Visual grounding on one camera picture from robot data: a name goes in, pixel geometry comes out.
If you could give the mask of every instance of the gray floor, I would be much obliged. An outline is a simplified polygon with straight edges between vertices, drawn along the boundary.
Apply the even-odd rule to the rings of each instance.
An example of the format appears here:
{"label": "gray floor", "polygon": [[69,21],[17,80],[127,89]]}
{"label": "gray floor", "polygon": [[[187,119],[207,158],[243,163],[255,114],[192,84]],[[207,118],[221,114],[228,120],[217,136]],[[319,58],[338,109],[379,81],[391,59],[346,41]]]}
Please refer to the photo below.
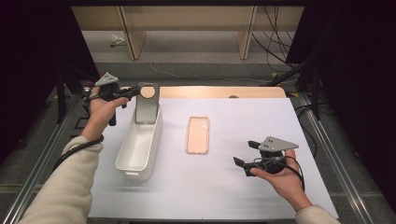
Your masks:
{"label": "gray floor", "polygon": [[[260,46],[251,41],[249,55],[240,60],[238,47],[232,32],[149,32],[144,51],[137,61],[132,61],[128,49],[124,46],[110,47],[110,37],[124,37],[122,32],[84,32],[99,72],[109,72],[121,80],[121,85],[131,85],[136,81],[155,81],[162,86],[175,85],[219,85],[219,86],[258,86],[272,79],[272,74],[282,74],[277,70],[288,70],[282,62],[268,57]],[[267,47],[268,40],[262,33],[255,34]],[[285,43],[289,36],[282,33]],[[279,45],[272,44],[271,50],[283,57]],[[294,79],[282,83],[286,92],[293,92]],[[74,97],[67,99],[71,103]],[[290,97],[294,107],[302,104],[301,97]],[[47,100],[48,108],[43,108],[36,118],[30,132],[24,137],[27,147],[17,147],[0,166],[0,218],[5,218],[21,186],[35,167],[43,148],[46,147],[52,131],[56,128],[57,103],[55,93]],[[78,134],[74,129],[77,119],[82,116],[80,108],[74,108],[73,116],[65,124],[63,136],[50,155],[47,168],[38,181],[36,190],[50,176],[50,168],[60,155],[70,136]],[[353,146],[342,129],[336,115],[328,106],[320,109],[321,124],[329,135],[332,145],[354,187],[363,198],[373,223],[396,223],[396,216],[386,200],[368,175],[364,165],[352,152]],[[337,208],[342,223],[359,223],[353,207],[334,172],[332,165],[315,135],[315,129],[307,115],[302,116],[302,125],[314,135],[318,144],[315,158],[325,185]],[[314,141],[307,135],[309,145],[314,150]],[[90,223],[118,223],[117,221],[96,221]],[[295,223],[279,221],[277,223]]]}

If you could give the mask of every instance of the hand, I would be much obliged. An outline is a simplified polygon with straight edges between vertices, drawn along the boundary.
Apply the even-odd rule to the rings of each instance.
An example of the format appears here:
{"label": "hand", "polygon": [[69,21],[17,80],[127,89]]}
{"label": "hand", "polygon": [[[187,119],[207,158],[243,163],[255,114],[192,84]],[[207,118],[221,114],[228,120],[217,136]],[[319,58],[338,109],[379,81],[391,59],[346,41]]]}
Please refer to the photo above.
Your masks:
{"label": "hand", "polygon": [[[99,91],[98,88],[94,88],[92,91]],[[88,138],[90,141],[98,139],[105,127],[107,127],[108,122],[113,117],[116,108],[120,105],[125,105],[128,103],[128,98],[121,97],[113,101],[104,101],[101,98],[96,98],[90,102],[90,119],[85,125],[81,136]]]}
{"label": "hand", "polygon": [[[296,154],[293,149],[286,150],[285,156],[292,157],[294,159],[296,158]],[[295,160],[286,158],[286,163],[294,170],[299,170],[298,164]],[[274,175],[258,168],[252,168],[250,172],[253,175],[268,181],[274,187],[275,191],[291,204],[296,212],[312,205],[303,191],[300,178],[291,170],[283,169],[281,172]]]}

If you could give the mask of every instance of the rectangular container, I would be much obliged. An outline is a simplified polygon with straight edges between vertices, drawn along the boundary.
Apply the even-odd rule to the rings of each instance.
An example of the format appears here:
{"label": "rectangular container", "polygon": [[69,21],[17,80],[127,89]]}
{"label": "rectangular container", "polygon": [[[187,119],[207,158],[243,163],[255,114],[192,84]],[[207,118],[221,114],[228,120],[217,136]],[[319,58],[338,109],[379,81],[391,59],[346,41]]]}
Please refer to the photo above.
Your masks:
{"label": "rectangular container", "polygon": [[128,179],[147,180],[154,166],[163,115],[158,105],[157,119],[153,124],[136,124],[135,116],[136,110],[116,159],[116,168]]}

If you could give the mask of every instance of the aluminum profile rail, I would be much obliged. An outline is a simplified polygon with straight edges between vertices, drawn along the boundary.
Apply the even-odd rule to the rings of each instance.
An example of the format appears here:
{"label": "aluminum profile rail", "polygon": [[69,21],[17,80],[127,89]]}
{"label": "aluminum profile rail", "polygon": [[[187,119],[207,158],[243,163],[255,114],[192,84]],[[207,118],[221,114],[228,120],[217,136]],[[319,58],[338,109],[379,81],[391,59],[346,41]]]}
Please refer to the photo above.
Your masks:
{"label": "aluminum profile rail", "polygon": [[[302,105],[310,105],[310,101],[306,94],[302,93],[301,97],[299,97]],[[314,127],[315,133],[323,146],[323,149],[332,165],[332,168],[337,175],[338,181],[340,182],[341,187],[343,188],[346,197],[348,198],[353,211],[359,221],[359,223],[371,224],[373,222],[372,217],[367,209],[367,205],[364,202],[363,198],[359,194],[359,191],[353,184],[344,164],[341,162],[338,157],[335,148],[332,146],[332,142],[329,136],[326,134],[320,120],[317,120],[314,114],[311,111],[307,113],[309,120],[311,121],[312,126]]]}
{"label": "aluminum profile rail", "polygon": [[19,192],[14,203],[10,206],[7,216],[3,222],[4,224],[17,223],[20,220],[21,216],[23,215],[24,210],[26,209],[26,206],[29,203],[30,198],[32,197],[32,194],[35,190],[35,185],[37,184],[45,168],[47,167],[50,160],[50,156],[52,155],[55,146],[59,142],[64,127],[67,125],[69,121],[69,117],[71,116],[72,111],[75,111],[75,108],[78,105],[79,98],[80,97],[77,95],[74,95],[72,97],[72,100],[70,102],[71,105],[70,109],[66,112],[63,121],[56,125],[54,131],[52,132],[51,137],[49,138],[49,141],[47,142],[46,146],[44,147],[44,150],[42,151],[40,157],[38,158],[35,167],[33,168],[32,172],[29,174],[27,180],[23,184],[21,191]]}

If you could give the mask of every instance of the desk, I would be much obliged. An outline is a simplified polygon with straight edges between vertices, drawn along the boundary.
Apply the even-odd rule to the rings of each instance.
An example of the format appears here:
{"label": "desk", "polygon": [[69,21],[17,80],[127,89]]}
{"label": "desk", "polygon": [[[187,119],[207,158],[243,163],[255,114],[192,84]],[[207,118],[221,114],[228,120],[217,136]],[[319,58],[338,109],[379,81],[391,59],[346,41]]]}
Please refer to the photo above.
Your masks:
{"label": "desk", "polygon": [[[230,94],[241,98],[225,98]],[[257,158],[260,154],[248,147],[248,140],[261,141],[268,135],[299,144],[297,160],[304,170],[308,197],[337,217],[290,100],[280,88],[167,87],[161,89],[160,104],[163,129],[152,177],[147,181],[128,180],[115,167],[134,101],[117,111],[118,125],[105,130],[105,149],[94,178],[89,218],[167,221],[294,218],[291,206],[269,183],[246,177],[233,163],[233,156],[246,161]],[[184,149],[187,121],[194,115],[210,119],[206,155],[189,155]]]}

